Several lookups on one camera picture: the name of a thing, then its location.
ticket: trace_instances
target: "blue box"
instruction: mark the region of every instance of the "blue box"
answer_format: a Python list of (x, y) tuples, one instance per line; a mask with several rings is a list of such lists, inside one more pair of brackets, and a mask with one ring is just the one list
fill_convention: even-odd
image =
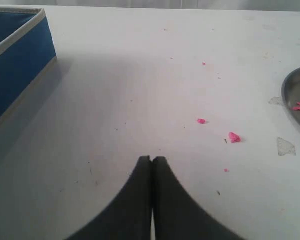
[(56, 60), (43, 9), (0, 7), (0, 125)]

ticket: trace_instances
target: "table surface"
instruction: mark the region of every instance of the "table surface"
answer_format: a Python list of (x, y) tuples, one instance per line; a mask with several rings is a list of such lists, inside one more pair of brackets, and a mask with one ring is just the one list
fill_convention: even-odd
[(300, 240), (300, 131), (269, 104), (300, 13), (44, 9), (58, 63), (0, 128), (0, 239), (66, 238), (150, 155), (245, 239)]

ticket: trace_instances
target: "pink fragment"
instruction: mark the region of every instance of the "pink fragment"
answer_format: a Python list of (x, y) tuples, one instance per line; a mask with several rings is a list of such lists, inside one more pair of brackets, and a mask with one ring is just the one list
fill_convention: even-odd
[(292, 108), (292, 110), (293, 110), (293, 111), (300, 111), (300, 106), (294, 106), (294, 107)]
[(204, 120), (204, 119), (202, 119), (202, 118), (199, 118), (199, 119), (197, 120), (197, 122), (198, 122), (199, 124), (205, 124), (205, 123), (206, 123), (206, 120)]
[(229, 132), (229, 138), (232, 144), (241, 142), (241, 138), (237, 134), (233, 133), (232, 131)]

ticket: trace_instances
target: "black object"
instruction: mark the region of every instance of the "black object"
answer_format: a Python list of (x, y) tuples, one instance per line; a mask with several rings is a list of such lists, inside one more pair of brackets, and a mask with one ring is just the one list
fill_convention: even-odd
[(185, 191), (165, 157), (139, 158), (110, 205), (68, 240), (242, 240), (207, 214)]
[(139, 158), (129, 180), (110, 205), (68, 240), (150, 240), (152, 162)]
[(165, 157), (153, 161), (157, 240), (242, 240), (206, 213), (179, 183)]

